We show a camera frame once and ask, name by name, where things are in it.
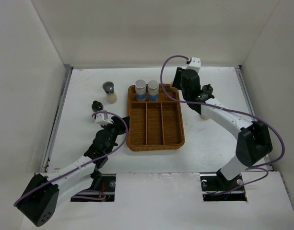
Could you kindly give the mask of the blue label jar silver lid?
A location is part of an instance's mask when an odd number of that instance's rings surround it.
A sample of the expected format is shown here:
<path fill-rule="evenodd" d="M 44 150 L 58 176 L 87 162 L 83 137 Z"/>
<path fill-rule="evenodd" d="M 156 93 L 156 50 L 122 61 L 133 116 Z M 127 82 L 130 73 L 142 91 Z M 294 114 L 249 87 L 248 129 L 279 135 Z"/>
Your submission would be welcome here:
<path fill-rule="evenodd" d="M 147 84 L 149 101 L 158 101 L 159 99 L 159 83 L 151 80 Z"/>
<path fill-rule="evenodd" d="M 144 80 L 137 80 L 135 82 L 135 94 L 137 101 L 146 100 L 146 82 Z"/>

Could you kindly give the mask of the black knob grinder bottle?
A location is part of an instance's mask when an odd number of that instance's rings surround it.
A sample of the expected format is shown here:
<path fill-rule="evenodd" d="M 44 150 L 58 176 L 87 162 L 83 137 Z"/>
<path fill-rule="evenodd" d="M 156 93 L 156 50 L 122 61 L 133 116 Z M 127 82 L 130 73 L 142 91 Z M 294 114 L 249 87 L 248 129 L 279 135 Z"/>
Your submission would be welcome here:
<path fill-rule="evenodd" d="M 93 101 L 93 103 L 91 105 L 91 109 L 95 113 L 95 112 L 98 112 L 98 111 L 103 110 L 104 107 L 103 107 L 103 104 L 101 102 L 99 102 L 99 101 Z"/>
<path fill-rule="evenodd" d="M 212 93 L 213 93 L 213 87 L 212 87 L 210 84 L 203 85 L 203 87 L 202 87 L 202 91 L 203 91 L 205 94 L 212 95 Z"/>

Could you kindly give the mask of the grey dome cap shaker bottle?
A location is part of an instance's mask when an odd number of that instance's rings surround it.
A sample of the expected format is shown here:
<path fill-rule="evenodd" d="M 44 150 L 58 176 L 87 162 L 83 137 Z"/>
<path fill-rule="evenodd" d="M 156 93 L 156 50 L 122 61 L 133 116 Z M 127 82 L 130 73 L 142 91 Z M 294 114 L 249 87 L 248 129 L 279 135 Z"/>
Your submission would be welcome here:
<path fill-rule="evenodd" d="M 115 93 L 114 84 L 111 81 L 106 81 L 102 85 L 103 90 L 106 93 L 106 100 L 110 104 L 114 104 L 117 101 L 117 95 Z"/>

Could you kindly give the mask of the yellow cap spice bottle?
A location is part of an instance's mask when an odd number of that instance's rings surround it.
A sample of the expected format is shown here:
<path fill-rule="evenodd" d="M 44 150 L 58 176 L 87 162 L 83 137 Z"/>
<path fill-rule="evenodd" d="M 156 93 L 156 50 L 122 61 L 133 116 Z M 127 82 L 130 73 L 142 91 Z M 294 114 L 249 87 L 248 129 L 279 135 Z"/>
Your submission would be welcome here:
<path fill-rule="evenodd" d="M 205 115 L 200 115 L 200 118 L 201 119 L 204 119 L 204 120 L 208 120 L 209 118 L 207 117 L 207 116 L 205 116 Z"/>

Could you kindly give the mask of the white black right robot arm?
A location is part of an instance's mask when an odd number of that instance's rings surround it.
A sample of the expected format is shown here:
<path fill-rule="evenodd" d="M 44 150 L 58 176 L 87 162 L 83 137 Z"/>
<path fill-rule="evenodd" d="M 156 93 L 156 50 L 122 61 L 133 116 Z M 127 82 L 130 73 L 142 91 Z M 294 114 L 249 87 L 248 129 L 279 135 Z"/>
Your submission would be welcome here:
<path fill-rule="evenodd" d="M 172 86 L 182 92 L 189 108 L 215 121 L 237 140 L 234 157 L 216 172 L 216 184 L 228 189 L 233 179 L 273 150 L 267 125 L 228 112 L 213 96 L 210 84 L 201 86 L 195 70 L 178 67 Z"/>

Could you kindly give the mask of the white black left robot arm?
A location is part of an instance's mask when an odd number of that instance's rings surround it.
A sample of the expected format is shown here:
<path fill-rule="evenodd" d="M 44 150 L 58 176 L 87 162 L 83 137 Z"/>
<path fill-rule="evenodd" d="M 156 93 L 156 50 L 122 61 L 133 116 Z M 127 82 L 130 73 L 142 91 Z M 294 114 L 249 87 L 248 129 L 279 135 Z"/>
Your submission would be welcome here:
<path fill-rule="evenodd" d="M 96 191 L 101 185 L 101 169 L 108 156 L 121 148 L 116 139 L 128 135 L 130 117 L 112 115 L 112 122 L 102 125 L 88 150 L 69 166 L 54 173 L 32 177 L 14 206 L 36 227 L 43 226 L 58 205 L 85 189 Z"/>

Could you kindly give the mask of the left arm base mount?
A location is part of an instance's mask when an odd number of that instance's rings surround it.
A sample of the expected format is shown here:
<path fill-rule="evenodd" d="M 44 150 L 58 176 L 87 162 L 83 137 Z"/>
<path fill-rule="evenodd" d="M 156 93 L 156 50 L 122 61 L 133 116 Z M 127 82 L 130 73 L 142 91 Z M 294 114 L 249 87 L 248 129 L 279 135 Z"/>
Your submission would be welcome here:
<path fill-rule="evenodd" d="M 71 202 L 114 202 L 116 180 L 116 174 L 102 174 L 98 181 L 93 180 L 85 192 L 73 196 Z"/>

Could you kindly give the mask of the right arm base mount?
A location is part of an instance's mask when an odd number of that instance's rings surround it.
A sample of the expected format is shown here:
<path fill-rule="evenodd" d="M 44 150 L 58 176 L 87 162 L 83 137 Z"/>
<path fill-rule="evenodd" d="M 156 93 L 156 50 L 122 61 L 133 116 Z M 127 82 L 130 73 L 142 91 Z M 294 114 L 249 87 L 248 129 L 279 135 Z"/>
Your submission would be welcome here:
<path fill-rule="evenodd" d="M 202 199 L 205 202 L 247 201 L 243 177 L 239 174 L 230 181 L 221 182 L 216 173 L 201 173 Z"/>

